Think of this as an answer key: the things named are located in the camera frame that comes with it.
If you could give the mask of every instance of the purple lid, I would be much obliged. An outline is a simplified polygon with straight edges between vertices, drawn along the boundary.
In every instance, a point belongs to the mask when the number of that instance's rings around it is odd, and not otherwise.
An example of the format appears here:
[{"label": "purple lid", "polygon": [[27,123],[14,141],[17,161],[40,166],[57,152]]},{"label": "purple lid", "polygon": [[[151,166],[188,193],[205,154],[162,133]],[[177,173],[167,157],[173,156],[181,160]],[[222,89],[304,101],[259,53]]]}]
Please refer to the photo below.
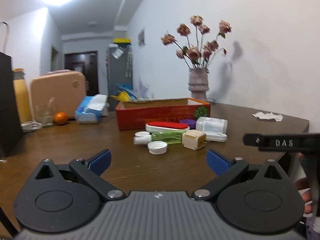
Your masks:
[{"label": "purple lid", "polygon": [[191,120],[191,119],[184,119],[184,120],[180,120],[180,123],[185,123],[187,124],[190,129],[195,129],[196,128],[196,120]]}]

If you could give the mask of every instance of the dried rose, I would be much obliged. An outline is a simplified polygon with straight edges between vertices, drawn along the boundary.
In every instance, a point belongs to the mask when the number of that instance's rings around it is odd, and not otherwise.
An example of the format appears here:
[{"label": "dried rose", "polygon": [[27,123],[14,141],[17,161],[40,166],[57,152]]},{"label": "dried rose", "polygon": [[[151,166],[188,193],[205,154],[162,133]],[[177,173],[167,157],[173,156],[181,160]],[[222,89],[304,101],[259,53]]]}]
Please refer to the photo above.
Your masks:
[{"label": "dried rose", "polygon": [[207,42],[204,46],[204,49],[215,51],[219,47],[216,41]]},{"label": "dried rose", "polygon": [[197,60],[201,57],[201,52],[196,47],[192,47],[187,50],[187,55],[191,60]]},{"label": "dried rose", "polygon": [[210,29],[207,25],[200,25],[198,29],[202,35],[210,32]]},{"label": "dried rose", "polygon": [[181,23],[177,28],[177,33],[179,33],[181,36],[188,36],[191,33],[191,31],[187,25]]},{"label": "dried rose", "polygon": [[219,30],[220,30],[220,33],[230,33],[231,32],[230,24],[221,20],[221,22],[219,22]]},{"label": "dried rose", "polygon": [[176,55],[178,58],[183,58],[184,53],[181,49],[178,49],[178,50],[176,50]]},{"label": "dried rose", "polygon": [[190,17],[190,22],[194,25],[194,26],[199,26],[202,24],[202,20],[203,18],[199,15],[193,15]]},{"label": "dried rose", "polygon": [[205,49],[202,56],[203,58],[209,58],[211,54],[212,54],[211,50]]},{"label": "dried rose", "polygon": [[162,38],[162,43],[163,45],[169,45],[174,43],[176,40],[174,38],[174,36],[170,35],[170,34],[165,34]]}]

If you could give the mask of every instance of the brown tabletop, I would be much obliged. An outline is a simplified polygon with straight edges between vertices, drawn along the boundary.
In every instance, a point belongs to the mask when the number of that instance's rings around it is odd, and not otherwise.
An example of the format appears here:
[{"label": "brown tabletop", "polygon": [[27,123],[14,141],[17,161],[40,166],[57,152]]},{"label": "brown tabletop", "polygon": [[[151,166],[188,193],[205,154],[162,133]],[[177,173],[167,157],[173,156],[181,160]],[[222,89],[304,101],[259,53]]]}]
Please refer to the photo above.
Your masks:
[{"label": "brown tabletop", "polygon": [[[113,114],[103,117],[100,124],[77,124],[48,127],[25,134],[15,152],[0,163],[0,206],[14,222],[12,204],[20,188],[45,158],[56,164],[68,163],[78,157],[89,158],[102,149],[110,149],[112,163],[102,178],[128,193],[130,190],[178,191],[191,194],[215,178],[207,167],[207,149],[215,149],[233,159],[243,157],[251,164],[262,164],[267,159],[279,159],[283,153],[261,153],[242,143],[244,133],[301,133],[307,132],[309,121],[286,116],[282,122],[259,120],[252,116],[258,110],[214,104],[211,116],[228,120],[228,141],[209,142],[194,151],[180,145],[170,145],[164,155],[151,155],[146,146],[134,145],[135,130],[121,131]],[[8,235],[0,225],[0,235]]]}]

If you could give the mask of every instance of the orange fruit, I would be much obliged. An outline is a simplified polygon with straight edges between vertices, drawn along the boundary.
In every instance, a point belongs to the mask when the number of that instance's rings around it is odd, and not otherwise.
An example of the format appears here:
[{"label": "orange fruit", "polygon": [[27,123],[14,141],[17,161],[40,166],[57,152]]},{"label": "orange fruit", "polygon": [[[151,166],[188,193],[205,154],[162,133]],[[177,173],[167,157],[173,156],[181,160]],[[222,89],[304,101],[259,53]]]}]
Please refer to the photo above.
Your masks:
[{"label": "orange fruit", "polygon": [[67,114],[64,112],[56,113],[53,116],[53,121],[56,125],[64,125],[68,121]]}]

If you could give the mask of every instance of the dark brown door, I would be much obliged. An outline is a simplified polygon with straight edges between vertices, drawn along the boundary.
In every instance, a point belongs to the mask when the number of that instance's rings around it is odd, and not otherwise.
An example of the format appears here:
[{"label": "dark brown door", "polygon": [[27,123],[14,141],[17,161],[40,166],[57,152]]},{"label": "dark brown door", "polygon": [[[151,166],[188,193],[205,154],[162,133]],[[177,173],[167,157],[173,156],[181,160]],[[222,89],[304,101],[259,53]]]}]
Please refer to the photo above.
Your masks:
[{"label": "dark brown door", "polygon": [[99,93],[97,58],[97,51],[64,55],[64,68],[79,71],[85,76],[88,96]]}]

